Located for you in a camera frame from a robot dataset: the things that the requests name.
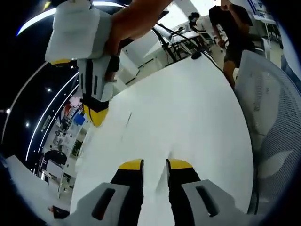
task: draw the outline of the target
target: laboratory room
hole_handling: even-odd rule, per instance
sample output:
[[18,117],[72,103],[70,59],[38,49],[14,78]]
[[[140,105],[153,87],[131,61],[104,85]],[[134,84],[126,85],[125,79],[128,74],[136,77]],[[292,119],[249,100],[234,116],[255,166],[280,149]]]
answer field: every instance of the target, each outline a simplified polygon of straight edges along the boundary
[[241,226],[293,213],[301,67],[272,4],[7,7],[5,55],[19,61],[3,71],[19,76],[0,103],[4,221]]

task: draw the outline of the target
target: white tabletop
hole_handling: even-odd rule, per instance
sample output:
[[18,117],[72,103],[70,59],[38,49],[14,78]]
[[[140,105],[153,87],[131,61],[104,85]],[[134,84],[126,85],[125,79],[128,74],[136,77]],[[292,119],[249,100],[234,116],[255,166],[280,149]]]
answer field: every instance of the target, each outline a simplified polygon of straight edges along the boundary
[[92,129],[71,212],[80,198],[110,182],[119,165],[142,158],[139,225],[172,225],[164,181],[168,157],[191,163],[201,179],[213,181],[247,211],[253,186],[247,125],[224,75],[204,56],[170,65],[119,93],[102,126]]
[[[184,37],[187,38],[187,39],[193,39],[193,38],[199,36],[199,34],[196,33],[195,31],[186,32],[186,33],[183,33],[183,34],[181,34],[181,35],[184,36]],[[176,43],[179,43],[179,42],[181,42],[181,41],[186,40],[185,38],[183,38],[183,37],[181,37],[181,36],[179,36],[179,35],[174,35],[174,37],[172,38],[171,42],[172,42],[173,44],[176,44]]]
[[270,19],[270,18],[266,18],[266,17],[263,17],[263,16],[258,16],[258,15],[254,15],[254,18],[255,20],[260,20],[266,24],[274,24],[276,25],[276,21],[273,20],[273,19]]

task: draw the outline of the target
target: mesh chair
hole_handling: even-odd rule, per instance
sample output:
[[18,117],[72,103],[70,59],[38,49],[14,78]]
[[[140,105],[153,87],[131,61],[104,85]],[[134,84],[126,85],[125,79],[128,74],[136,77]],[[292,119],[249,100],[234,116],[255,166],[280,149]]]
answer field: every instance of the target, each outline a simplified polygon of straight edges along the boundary
[[301,88],[272,62],[245,50],[235,92],[248,124],[255,165],[249,213],[267,213],[301,157]]

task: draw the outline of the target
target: cable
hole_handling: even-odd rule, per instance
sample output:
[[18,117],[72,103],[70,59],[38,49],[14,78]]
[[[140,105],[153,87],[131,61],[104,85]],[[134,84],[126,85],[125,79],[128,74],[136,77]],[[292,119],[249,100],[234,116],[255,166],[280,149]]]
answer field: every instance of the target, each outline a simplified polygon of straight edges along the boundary
[[[186,38],[184,35],[181,35],[180,33],[176,32],[176,31],[173,31],[173,30],[171,30],[171,29],[165,27],[165,26],[162,25],[162,24],[157,23],[157,25],[160,26],[160,27],[162,27],[162,28],[164,28],[164,29],[167,30],[168,32],[171,32],[172,34],[179,35],[180,37],[184,38],[185,40],[187,40],[187,41],[189,41],[190,43],[192,43],[193,45],[195,45],[191,40],[189,40],[188,38]],[[205,51],[203,51],[203,50],[201,50],[201,49],[200,49],[199,51],[200,51],[201,53],[203,53],[203,55],[205,55],[205,56],[206,56],[206,57],[214,64],[214,66],[215,66],[218,70],[220,70],[222,73],[224,73],[224,72],[222,71],[222,69],[219,68],[219,66],[216,64],[216,62],[214,62],[212,59],[210,59],[210,58],[207,56],[207,54],[205,53]]]
[[258,206],[259,206],[259,189],[258,189],[258,168],[256,167],[256,185],[255,185],[255,193],[256,193],[256,205],[255,205],[255,211],[254,215],[258,212]]
[[166,54],[166,57],[167,57],[167,64],[169,64],[169,57],[168,57],[168,54],[166,52],[166,50],[164,50],[165,54]]

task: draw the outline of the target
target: led strip light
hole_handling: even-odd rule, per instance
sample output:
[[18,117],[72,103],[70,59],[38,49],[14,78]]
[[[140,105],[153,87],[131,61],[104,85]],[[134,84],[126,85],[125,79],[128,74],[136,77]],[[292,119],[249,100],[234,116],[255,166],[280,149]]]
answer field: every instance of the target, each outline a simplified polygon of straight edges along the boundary
[[[106,2],[106,1],[94,1],[93,2],[94,6],[114,6],[114,7],[121,7],[124,8],[124,6],[117,4],[115,2]],[[32,26],[33,24],[37,23],[38,21],[45,19],[48,16],[53,15],[56,12],[56,8],[52,8],[50,10],[47,10],[46,12],[43,12],[37,16],[35,16],[34,18],[30,19],[29,21],[27,21],[19,30],[17,36],[19,34],[21,34],[23,31],[25,31],[27,28],[29,28],[30,26]]]
[[38,124],[36,126],[36,128],[34,129],[33,131],[33,134],[32,134],[32,138],[30,139],[30,142],[29,142],[29,146],[28,146],[28,149],[27,149],[27,154],[26,154],[26,158],[25,158],[25,161],[27,161],[27,158],[28,158],[28,153],[29,153],[29,149],[30,149],[30,146],[32,145],[32,140],[33,140],[33,137],[34,135],[36,134],[37,132],[37,129],[44,117],[44,115],[46,114],[46,112],[48,111],[49,107],[51,106],[51,104],[54,102],[54,100],[57,98],[57,96],[61,93],[61,91],[68,85],[69,82],[71,82],[77,75],[79,74],[79,72],[77,72],[72,78],[69,79],[69,81],[67,81],[67,83],[60,89],[60,91],[58,91],[58,93],[55,95],[55,97],[52,99],[52,101],[50,102],[50,104],[48,105],[48,107],[46,108],[46,110],[44,111],[44,113],[42,114],[42,116],[40,117],[39,121],[38,121]]
[[40,152],[40,149],[41,149],[42,143],[43,143],[43,141],[44,141],[44,138],[45,138],[45,136],[46,136],[46,134],[47,134],[47,131],[48,131],[48,129],[49,129],[51,123],[53,122],[53,120],[54,120],[56,114],[61,110],[61,108],[62,108],[62,106],[64,105],[64,103],[68,100],[68,98],[72,95],[72,93],[76,90],[76,88],[77,88],[78,86],[79,86],[79,85],[77,85],[77,86],[71,91],[71,93],[67,96],[67,98],[63,101],[62,105],[58,108],[58,110],[57,110],[56,113],[54,114],[54,116],[53,116],[52,120],[50,121],[50,123],[49,123],[49,125],[48,125],[48,127],[47,127],[47,129],[46,129],[46,131],[45,131],[45,134],[44,134],[44,136],[43,136],[43,138],[42,138],[42,141],[41,141],[41,144],[40,144],[40,146],[39,146],[38,152]]

